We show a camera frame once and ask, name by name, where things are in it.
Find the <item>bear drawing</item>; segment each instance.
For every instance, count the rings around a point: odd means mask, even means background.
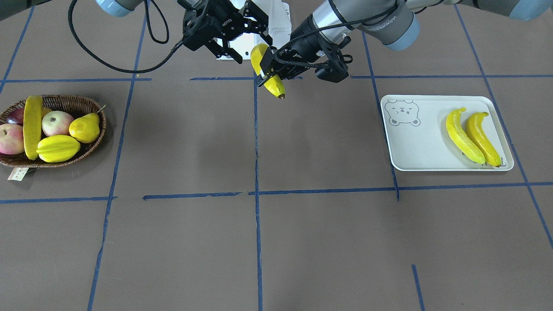
[[[413,101],[389,100],[384,109],[390,117],[388,122],[393,126],[400,123],[410,123],[413,126],[419,126],[419,107]]]

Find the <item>white tray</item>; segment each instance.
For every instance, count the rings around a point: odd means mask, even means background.
[[[380,101],[392,165],[403,171],[507,171],[514,161],[492,102],[481,96],[386,95]],[[465,107],[461,124],[475,112],[488,112],[482,128],[501,156],[495,168],[469,160],[446,131],[446,117]]]

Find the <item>banana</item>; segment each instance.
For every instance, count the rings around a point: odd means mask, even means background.
[[[259,43],[258,45],[253,47],[251,53],[251,61],[253,70],[255,71],[256,75],[259,75],[259,73],[261,72],[261,59],[263,58],[263,54],[265,54],[265,51],[268,47],[269,46],[264,43]],[[285,89],[284,85],[282,84],[282,80],[278,75],[272,76],[271,79],[263,84],[263,86],[265,86],[265,88],[267,88],[267,90],[271,92],[271,94],[273,94],[274,96],[282,100],[284,99]]]
[[[467,133],[461,127],[461,113],[465,111],[466,108],[455,109],[447,115],[446,118],[446,129],[447,134],[455,143],[455,145],[473,162],[478,164],[486,163],[486,158],[484,154],[474,142],[467,136]]]
[[[482,151],[486,162],[494,167],[501,166],[501,157],[497,150],[493,147],[488,137],[482,130],[482,120],[488,116],[487,112],[477,112],[471,115],[467,119],[465,125],[467,136],[476,144],[476,146]]]

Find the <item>yellow pear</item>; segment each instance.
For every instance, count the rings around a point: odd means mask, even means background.
[[[100,135],[100,117],[93,112],[73,120],[69,125],[69,135],[81,143],[91,143]]]

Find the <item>fruit basket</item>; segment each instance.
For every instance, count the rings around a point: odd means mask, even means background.
[[[69,113],[74,118],[82,117],[88,113],[97,112],[101,106],[94,100],[76,95],[42,95],[43,106],[52,110],[60,110]],[[0,125],[6,123],[6,119],[10,112],[23,108],[25,106],[26,99],[22,99],[13,105],[9,106],[0,115]],[[0,153],[0,163],[9,167],[21,167],[21,168],[54,168],[64,167],[75,162],[78,162],[88,157],[102,142],[104,134],[106,133],[106,114],[102,110],[98,113],[100,117],[100,135],[95,141],[91,143],[81,143],[81,149],[69,160],[57,163],[47,163],[37,158],[36,160],[30,160],[25,156],[25,153],[8,155]]]

